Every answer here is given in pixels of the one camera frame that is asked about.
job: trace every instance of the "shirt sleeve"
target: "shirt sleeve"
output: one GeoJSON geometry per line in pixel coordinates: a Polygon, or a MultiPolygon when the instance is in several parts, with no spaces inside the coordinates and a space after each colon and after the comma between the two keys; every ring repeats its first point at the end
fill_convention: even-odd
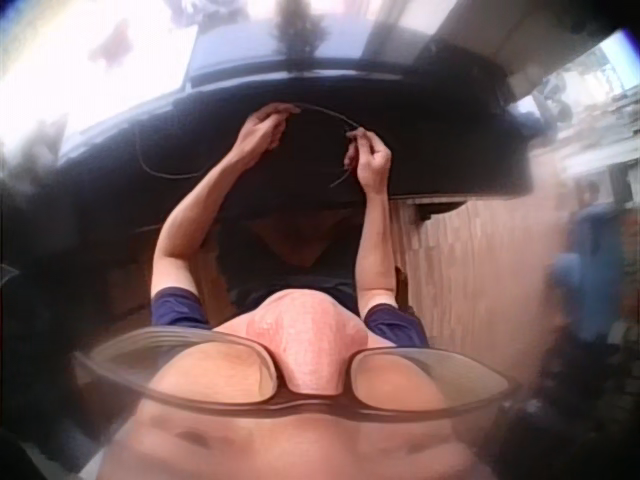
{"type": "Polygon", "coordinates": [[[200,299],[181,287],[166,287],[153,296],[151,324],[211,330],[200,299]]]}
{"type": "Polygon", "coordinates": [[[372,307],[364,317],[364,324],[398,347],[429,348],[422,322],[392,305],[381,303],[372,307]]]}

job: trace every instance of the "hand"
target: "hand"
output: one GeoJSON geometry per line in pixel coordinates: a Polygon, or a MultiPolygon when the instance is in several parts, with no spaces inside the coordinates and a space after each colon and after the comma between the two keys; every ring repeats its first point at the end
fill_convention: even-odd
{"type": "Polygon", "coordinates": [[[375,133],[364,128],[347,133],[347,137],[351,142],[344,157],[345,168],[356,168],[365,194],[386,194],[391,168],[389,149],[375,133]]]}
{"type": "Polygon", "coordinates": [[[270,103],[252,114],[240,129],[238,139],[231,149],[235,161],[244,169],[256,164],[262,154],[280,144],[286,120],[300,109],[288,103],[270,103]]]}

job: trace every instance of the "person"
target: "person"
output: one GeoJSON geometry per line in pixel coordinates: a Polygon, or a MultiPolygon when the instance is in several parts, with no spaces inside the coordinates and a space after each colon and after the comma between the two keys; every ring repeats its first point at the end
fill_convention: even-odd
{"type": "Polygon", "coordinates": [[[249,257],[244,266],[253,265],[260,282],[251,282],[246,272],[231,278],[242,313],[211,332],[189,262],[225,194],[278,146],[287,119],[298,112],[293,105],[274,103],[251,115],[228,155],[167,218],[153,259],[152,322],[180,338],[191,331],[202,341],[171,354],[151,375],[155,394],[139,403],[126,431],[109,448],[100,479],[448,479],[467,478],[477,465],[445,417],[389,423],[367,416],[376,407],[401,414],[455,406],[453,397],[445,398],[418,368],[427,337],[419,320],[396,305],[387,194],[392,156],[375,133],[348,134],[345,165],[355,168],[366,197],[355,265],[341,257],[352,252],[349,235],[302,273],[283,267],[251,233],[223,235],[228,240],[220,246],[223,271],[233,277],[229,269],[238,259],[230,248],[235,247],[249,257]],[[343,264],[353,269],[354,281],[343,264]],[[314,274],[305,275],[309,270],[314,274]],[[333,282],[332,271],[337,272],[333,282]],[[387,354],[398,345],[422,350],[411,350],[412,359],[387,354]],[[340,397],[347,377],[354,395],[367,404],[353,407],[353,417],[355,400],[340,397]],[[268,402],[272,395],[282,402],[258,413],[245,417],[233,409],[268,402]],[[178,397],[193,408],[165,401],[178,397]],[[326,408],[336,414],[326,414],[324,403],[334,398],[337,403],[326,408]],[[226,406],[220,414],[211,413],[206,411],[211,402],[226,406]]]}

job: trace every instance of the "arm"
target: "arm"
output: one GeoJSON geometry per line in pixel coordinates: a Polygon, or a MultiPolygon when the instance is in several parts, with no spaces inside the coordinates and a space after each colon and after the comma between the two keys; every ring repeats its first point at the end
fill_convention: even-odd
{"type": "Polygon", "coordinates": [[[353,141],[345,162],[352,164],[357,157],[358,180],[367,200],[355,272],[358,309],[364,319],[377,304],[397,306],[387,194],[391,152],[374,133],[358,129],[349,136],[353,141]]]}
{"type": "Polygon", "coordinates": [[[170,286],[198,294],[189,261],[200,248],[227,192],[266,150],[279,144],[287,117],[297,111],[291,105],[274,103],[251,115],[227,156],[171,212],[153,256],[152,297],[170,286]]]}

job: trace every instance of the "eyeglass frame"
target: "eyeglass frame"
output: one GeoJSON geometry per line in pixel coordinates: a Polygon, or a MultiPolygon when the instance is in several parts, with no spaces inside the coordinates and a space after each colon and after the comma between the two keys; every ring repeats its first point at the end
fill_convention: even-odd
{"type": "Polygon", "coordinates": [[[374,348],[365,348],[360,349],[353,352],[347,358],[345,364],[345,375],[343,381],[342,390],[337,394],[332,395],[323,395],[323,394],[307,394],[302,392],[296,392],[291,390],[287,379],[282,371],[281,366],[274,353],[266,346],[262,345],[259,342],[254,340],[240,337],[238,335],[233,335],[230,333],[224,332],[215,332],[215,331],[205,331],[199,329],[192,329],[187,327],[146,327],[138,330],[134,330],[128,334],[125,334],[121,337],[117,337],[113,340],[106,342],[103,345],[100,345],[93,349],[91,353],[87,356],[81,352],[74,353],[76,362],[89,369],[94,374],[97,374],[100,377],[107,378],[113,382],[124,385],[138,393],[141,393],[144,398],[151,399],[158,403],[174,407],[180,408],[183,410],[188,410],[193,413],[198,414],[215,414],[224,417],[241,417],[241,418],[280,418],[285,416],[290,416],[296,413],[323,413],[332,415],[335,417],[343,418],[346,420],[354,420],[354,421],[370,421],[375,423],[408,423],[408,422],[426,422],[426,421],[434,421],[434,420],[443,420],[448,418],[454,418],[474,410],[479,410],[482,407],[491,405],[498,401],[504,401],[509,397],[513,396],[519,389],[520,384],[513,377],[506,375],[504,373],[498,372],[497,370],[485,365],[478,360],[463,355],[457,352],[451,352],[445,349],[438,348],[415,348],[415,347],[374,347],[374,348]],[[122,342],[126,337],[132,335],[143,334],[149,330],[153,330],[154,332],[158,331],[159,328],[162,329],[163,333],[188,333],[188,337],[190,339],[195,339],[195,337],[207,337],[208,341],[202,341],[199,343],[195,343],[193,346],[202,345],[204,343],[209,343],[209,341],[213,340],[217,343],[232,343],[236,345],[248,346],[248,348],[254,349],[259,355],[261,360],[265,360],[264,354],[266,354],[267,359],[271,362],[271,366],[273,367],[273,372],[275,374],[274,382],[274,391],[273,393],[257,402],[246,402],[246,403],[223,403],[223,402],[210,402],[203,400],[192,400],[179,398],[175,395],[159,392],[155,389],[144,387],[139,383],[130,380],[118,373],[114,372],[112,369],[108,367],[104,367],[99,364],[98,361],[95,361],[91,358],[94,353],[100,349],[104,349],[109,345],[114,345],[117,342],[122,342]],[[461,357],[465,360],[470,360],[475,362],[476,364],[486,368],[488,371],[498,375],[502,379],[504,379],[507,383],[507,386],[504,390],[499,393],[490,395],[481,400],[476,400],[473,402],[465,403],[463,405],[457,405],[455,407],[447,407],[437,410],[395,410],[388,408],[380,408],[375,407],[373,405],[369,405],[360,398],[358,398],[357,394],[353,388],[352,375],[350,374],[351,368],[353,367],[354,360],[364,352],[389,352],[392,353],[394,351],[438,351],[445,352],[449,355],[455,355],[461,357]]]}

